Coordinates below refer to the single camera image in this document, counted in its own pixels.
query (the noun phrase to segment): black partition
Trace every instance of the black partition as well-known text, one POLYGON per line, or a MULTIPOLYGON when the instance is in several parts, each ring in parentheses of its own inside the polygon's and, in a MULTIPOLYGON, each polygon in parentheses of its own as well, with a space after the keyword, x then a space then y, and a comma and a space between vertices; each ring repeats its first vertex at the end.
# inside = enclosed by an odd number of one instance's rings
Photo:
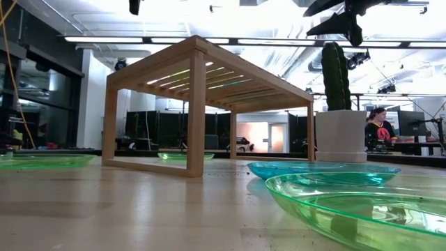
POLYGON ((182 114, 159 113, 157 135, 160 148, 174 148, 179 146, 181 136, 187 135, 187 116, 185 115, 185 130, 181 129, 182 114))
MULTIPOLYGON (((306 116, 298 116, 298 129, 296 134, 296 145, 298 147, 298 152, 301 153, 303 151, 306 151, 304 143, 307 141, 307 129, 308 129, 308 119, 306 116)), ((314 117, 314 138, 316 139, 316 117, 314 117)))
POLYGON ((132 139, 150 138, 152 142, 157 142, 157 112, 148 111, 147 114, 146 112, 128 112, 125 121, 125 135, 132 139))
MULTIPOLYGON (((189 122, 189 114, 181 114, 181 121, 183 123, 183 131, 187 134, 187 123, 189 122)), ((207 135, 216 135, 217 134, 217 123, 216 123, 216 114, 205 114, 205 126, 204 126, 204 134, 207 135)))
POLYGON ((288 136, 290 142, 290 153, 299 153, 300 145, 298 145, 298 118, 292 114, 288 114, 288 136))
POLYGON ((217 115, 217 135, 218 135, 218 148, 226 149, 229 145, 229 135, 231 134, 231 114, 218 114, 217 115))

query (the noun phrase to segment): computer monitor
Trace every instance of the computer monitor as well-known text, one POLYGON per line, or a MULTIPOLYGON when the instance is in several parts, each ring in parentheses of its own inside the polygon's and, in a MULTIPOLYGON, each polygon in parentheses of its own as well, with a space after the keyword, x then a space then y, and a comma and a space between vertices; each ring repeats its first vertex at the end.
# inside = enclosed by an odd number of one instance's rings
POLYGON ((424 112, 398 111, 399 134, 401 136, 426 136, 424 112))

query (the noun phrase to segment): green plastic plate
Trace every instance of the green plastic plate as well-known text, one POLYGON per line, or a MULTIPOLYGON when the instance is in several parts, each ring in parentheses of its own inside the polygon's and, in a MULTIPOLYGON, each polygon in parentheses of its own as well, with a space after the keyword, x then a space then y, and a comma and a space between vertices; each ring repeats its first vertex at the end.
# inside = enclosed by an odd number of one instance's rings
POLYGON ((52 169, 85 167, 95 155, 16 154, 0 155, 0 169, 52 169))
POLYGON ((444 250, 446 177, 387 175, 351 185, 364 174, 286 174, 266 186, 286 212, 357 250, 444 250))
MULTIPOLYGON (((187 160, 187 153, 158 153, 162 160, 187 160)), ((212 160, 214 153, 204 153, 204 160, 212 160)))

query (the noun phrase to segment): glass wall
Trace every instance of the glass wall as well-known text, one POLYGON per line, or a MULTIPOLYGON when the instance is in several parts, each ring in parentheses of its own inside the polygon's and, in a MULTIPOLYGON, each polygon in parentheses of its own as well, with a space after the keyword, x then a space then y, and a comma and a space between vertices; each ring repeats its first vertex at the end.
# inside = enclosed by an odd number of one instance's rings
POLYGON ((15 98, 9 66, 0 63, 0 130, 23 140, 23 149, 65 149, 77 139, 80 85, 76 80, 35 61, 17 60, 15 98), (31 136, 26 131, 22 108, 31 136))
POLYGON ((34 61, 22 61, 19 86, 20 95, 38 98, 54 105, 73 105, 71 79, 34 61))

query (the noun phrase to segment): person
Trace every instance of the person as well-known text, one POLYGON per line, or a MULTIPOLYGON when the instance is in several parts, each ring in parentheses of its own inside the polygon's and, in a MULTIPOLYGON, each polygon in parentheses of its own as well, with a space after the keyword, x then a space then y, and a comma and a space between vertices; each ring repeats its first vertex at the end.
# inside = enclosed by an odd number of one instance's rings
POLYGON ((384 142, 392 142, 398 139, 393 131, 392 125, 385 120, 387 111, 384 108, 376 108, 370 113, 371 120, 365 126, 365 135, 371 135, 373 138, 383 140, 384 142))

